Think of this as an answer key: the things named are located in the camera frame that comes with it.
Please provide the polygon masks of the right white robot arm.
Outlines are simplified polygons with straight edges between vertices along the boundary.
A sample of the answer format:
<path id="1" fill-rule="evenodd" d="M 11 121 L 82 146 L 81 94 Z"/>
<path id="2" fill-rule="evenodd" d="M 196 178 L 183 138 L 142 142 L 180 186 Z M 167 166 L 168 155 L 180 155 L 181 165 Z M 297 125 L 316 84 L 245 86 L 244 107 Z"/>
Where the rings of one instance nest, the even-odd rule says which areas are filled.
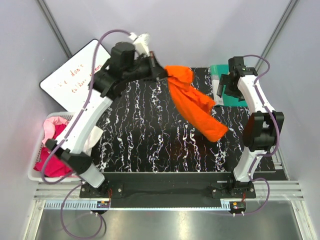
<path id="1" fill-rule="evenodd" d="M 225 190 L 232 198 L 254 191 L 253 175 L 263 157 L 274 155 L 280 144 L 280 133 L 285 116 L 267 100 L 254 67 L 245 65 L 244 56 L 228 60 L 228 74 L 222 74 L 214 84 L 214 98 L 224 104 L 223 95 L 245 101 L 250 117 L 242 132 L 244 149 L 233 169 Z"/>

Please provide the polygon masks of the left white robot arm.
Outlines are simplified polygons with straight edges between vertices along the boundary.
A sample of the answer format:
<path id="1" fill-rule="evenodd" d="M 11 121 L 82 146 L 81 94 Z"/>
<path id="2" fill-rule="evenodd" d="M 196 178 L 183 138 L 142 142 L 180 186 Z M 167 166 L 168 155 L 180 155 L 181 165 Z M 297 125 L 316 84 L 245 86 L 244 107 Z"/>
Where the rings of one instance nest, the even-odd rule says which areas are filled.
<path id="1" fill-rule="evenodd" d="M 108 193 L 106 178 L 83 148 L 98 119 L 128 83 L 136 80 L 159 81 L 168 75 L 149 49 L 149 44 L 141 39 L 118 42 L 104 65 L 95 71 L 100 47 L 98 42 L 93 51 L 87 98 L 64 131 L 57 138 L 45 142 L 50 154 L 43 164 L 46 168 L 51 158 L 57 157 L 91 186 L 90 192 L 97 198 L 103 198 Z"/>

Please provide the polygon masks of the orange t shirt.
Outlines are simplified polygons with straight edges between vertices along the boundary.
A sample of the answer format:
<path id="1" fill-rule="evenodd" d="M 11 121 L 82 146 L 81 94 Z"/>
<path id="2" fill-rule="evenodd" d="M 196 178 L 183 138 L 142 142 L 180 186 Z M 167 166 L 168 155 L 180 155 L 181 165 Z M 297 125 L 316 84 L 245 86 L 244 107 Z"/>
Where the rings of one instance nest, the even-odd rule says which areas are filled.
<path id="1" fill-rule="evenodd" d="M 192 86 L 194 72 L 179 65 L 167 65 L 164 69 L 168 73 L 170 96 L 183 118 L 211 142 L 224 137 L 229 129 L 212 116 L 215 101 Z"/>

